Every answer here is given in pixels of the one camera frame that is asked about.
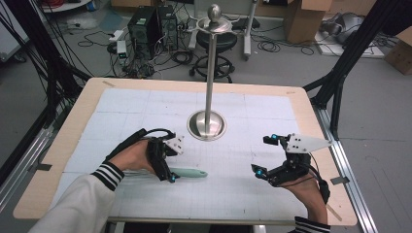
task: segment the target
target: black box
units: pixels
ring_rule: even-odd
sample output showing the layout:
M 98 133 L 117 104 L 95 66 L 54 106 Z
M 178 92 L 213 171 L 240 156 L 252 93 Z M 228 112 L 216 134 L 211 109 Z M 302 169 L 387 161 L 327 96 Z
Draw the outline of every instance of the black box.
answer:
M 155 57 L 155 44 L 161 37 L 156 7 L 138 7 L 127 27 L 137 57 L 147 60 L 153 59 Z
M 178 20 L 176 15 L 173 14 L 173 7 L 158 6 L 157 8 L 158 18 L 161 25 L 161 36 L 163 47 L 166 50 L 178 49 Z

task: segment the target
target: white board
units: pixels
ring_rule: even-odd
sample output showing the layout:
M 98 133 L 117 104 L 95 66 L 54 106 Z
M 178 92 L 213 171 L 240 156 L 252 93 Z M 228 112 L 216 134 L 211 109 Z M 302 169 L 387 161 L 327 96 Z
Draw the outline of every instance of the white board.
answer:
M 273 169 L 286 159 L 263 136 L 298 133 L 287 97 L 214 93 L 212 110 L 227 122 L 213 142 L 190 136 L 187 120 L 205 107 L 205 93 L 107 89 L 69 159 L 51 206 L 81 174 L 92 173 L 112 149 L 143 128 L 166 128 L 185 136 L 184 154 L 167 157 L 170 167 L 195 168 L 209 175 L 160 182 L 154 175 L 126 177 L 116 190 L 111 217 L 151 219 L 292 221 L 306 209 L 283 188 L 258 180 L 251 163 Z

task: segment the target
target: green object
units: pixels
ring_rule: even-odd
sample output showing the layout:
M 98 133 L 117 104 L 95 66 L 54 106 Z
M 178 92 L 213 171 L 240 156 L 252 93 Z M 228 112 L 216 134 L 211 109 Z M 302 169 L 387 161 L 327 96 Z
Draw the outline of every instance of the green object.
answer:
M 207 172 L 190 169 L 190 168 L 170 168 L 170 172 L 175 173 L 180 177 L 186 178 L 205 178 L 207 177 Z

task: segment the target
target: black tape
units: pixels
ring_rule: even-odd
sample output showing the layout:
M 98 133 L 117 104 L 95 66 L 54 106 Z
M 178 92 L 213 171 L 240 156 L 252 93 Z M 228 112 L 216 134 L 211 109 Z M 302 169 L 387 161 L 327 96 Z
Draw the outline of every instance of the black tape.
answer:
M 333 183 L 333 185 L 337 185 L 340 183 L 348 183 L 349 179 L 347 177 L 337 177 L 337 178 L 330 179 L 330 181 Z
M 41 170 L 41 171 L 49 171 L 51 169 L 52 165 L 51 164 L 39 164 L 36 167 L 36 170 Z

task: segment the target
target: stool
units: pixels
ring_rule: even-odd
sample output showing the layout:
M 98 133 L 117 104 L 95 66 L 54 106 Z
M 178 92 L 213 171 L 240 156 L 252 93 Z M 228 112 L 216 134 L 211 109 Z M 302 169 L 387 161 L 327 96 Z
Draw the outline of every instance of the stool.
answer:
M 209 34 L 198 31 L 196 41 L 199 46 L 206 49 L 207 52 L 209 51 Z M 218 35 L 218 41 L 216 42 L 215 79 L 227 78 L 228 82 L 232 83 L 232 79 L 229 74 L 233 73 L 234 66 L 227 58 L 220 56 L 219 53 L 232 49 L 236 43 L 237 37 L 232 33 Z M 208 57 L 209 55 L 200 57 L 189 70 L 189 75 L 194 76 L 194 71 L 197 71 L 199 75 L 206 78 L 206 81 Z

